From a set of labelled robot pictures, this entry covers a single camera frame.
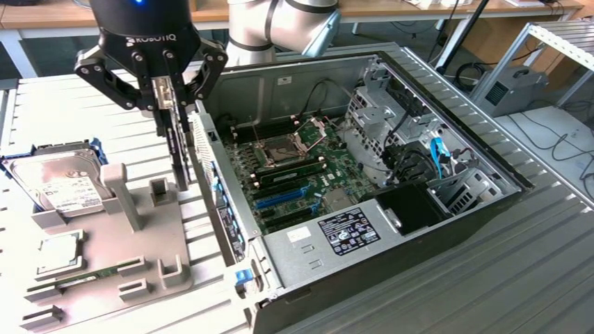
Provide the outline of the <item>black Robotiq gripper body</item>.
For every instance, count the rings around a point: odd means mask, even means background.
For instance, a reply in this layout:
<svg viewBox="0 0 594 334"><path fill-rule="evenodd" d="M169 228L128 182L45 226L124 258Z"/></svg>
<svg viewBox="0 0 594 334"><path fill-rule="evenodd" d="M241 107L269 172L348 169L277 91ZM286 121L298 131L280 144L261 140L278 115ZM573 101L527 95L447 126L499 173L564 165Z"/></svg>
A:
<svg viewBox="0 0 594 334"><path fill-rule="evenodd" d="M186 1L102 0L89 2L98 26L102 54L136 74L134 55L142 57L149 75L165 75L165 53L185 70L200 46Z"/></svg>

